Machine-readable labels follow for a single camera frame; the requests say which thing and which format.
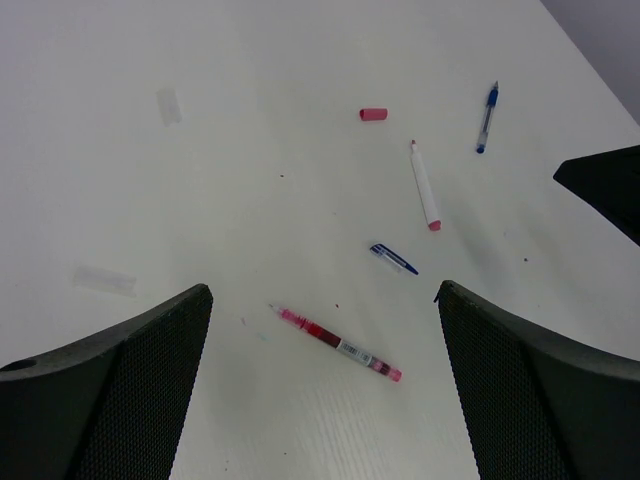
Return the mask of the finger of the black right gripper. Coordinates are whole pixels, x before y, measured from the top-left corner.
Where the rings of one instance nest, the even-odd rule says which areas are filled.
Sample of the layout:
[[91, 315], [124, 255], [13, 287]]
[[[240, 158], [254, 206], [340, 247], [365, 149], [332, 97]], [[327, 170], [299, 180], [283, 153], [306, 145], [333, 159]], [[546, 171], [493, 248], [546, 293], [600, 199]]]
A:
[[564, 161], [553, 179], [639, 244], [639, 146]]

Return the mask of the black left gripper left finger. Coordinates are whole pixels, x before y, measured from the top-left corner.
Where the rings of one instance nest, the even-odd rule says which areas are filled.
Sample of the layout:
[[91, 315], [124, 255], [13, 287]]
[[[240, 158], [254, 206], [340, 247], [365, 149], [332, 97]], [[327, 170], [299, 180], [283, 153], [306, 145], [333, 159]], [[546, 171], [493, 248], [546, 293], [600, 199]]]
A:
[[2, 367], [2, 478], [169, 478], [212, 306], [198, 284]]

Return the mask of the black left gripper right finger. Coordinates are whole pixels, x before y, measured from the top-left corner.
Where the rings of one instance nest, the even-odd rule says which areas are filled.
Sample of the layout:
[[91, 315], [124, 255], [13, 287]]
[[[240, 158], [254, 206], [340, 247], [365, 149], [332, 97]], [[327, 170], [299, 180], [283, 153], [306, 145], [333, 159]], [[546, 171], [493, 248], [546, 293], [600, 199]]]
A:
[[441, 327], [483, 479], [636, 479], [639, 364], [447, 280]]

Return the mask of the blue ballpoint pen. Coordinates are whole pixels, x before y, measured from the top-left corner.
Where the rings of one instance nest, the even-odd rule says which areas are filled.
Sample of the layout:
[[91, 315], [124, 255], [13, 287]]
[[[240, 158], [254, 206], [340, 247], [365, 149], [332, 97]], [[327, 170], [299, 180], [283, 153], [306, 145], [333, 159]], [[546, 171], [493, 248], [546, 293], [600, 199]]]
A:
[[499, 98], [499, 82], [496, 81], [492, 85], [487, 96], [482, 124], [479, 131], [478, 139], [476, 142], [477, 154], [483, 154], [486, 150], [491, 121], [493, 118], [494, 110], [497, 106], [498, 98]]

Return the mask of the red gel pen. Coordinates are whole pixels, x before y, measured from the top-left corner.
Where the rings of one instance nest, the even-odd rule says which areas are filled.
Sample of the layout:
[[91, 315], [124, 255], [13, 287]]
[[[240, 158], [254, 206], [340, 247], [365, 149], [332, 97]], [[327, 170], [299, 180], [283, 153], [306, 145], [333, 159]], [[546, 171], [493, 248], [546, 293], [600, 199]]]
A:
[[323, 342], [358, 364], [377, 372], [395, 383], [398, 383], [401, 380], [402, 372], [398, 368], [379, 359], [368, 351], [356, 346], [352, 342], [345, 340], [343, 337], [334, 334], [321, 325], [288, 308], [283, 308], [273, 304], [270, 304], [269, 307], [282, 321]]

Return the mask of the blue pen cap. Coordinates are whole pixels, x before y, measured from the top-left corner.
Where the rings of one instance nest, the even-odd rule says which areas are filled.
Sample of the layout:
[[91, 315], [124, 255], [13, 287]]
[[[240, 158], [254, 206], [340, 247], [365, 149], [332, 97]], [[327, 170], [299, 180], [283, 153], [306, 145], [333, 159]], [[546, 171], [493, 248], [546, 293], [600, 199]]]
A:
[[393, 265], [394, 268], [398, 271], [406, 271], [414, 276], [418, 276], [418, 270], [407, 262], [404, 258], [402, 258], [399, 254], [391, 250], [389, 247], [384, 244], [377, 243], [372, 245], [369, 248], [369, 251], [375, 255], [377, 258], [380, 258], [389, 264]]

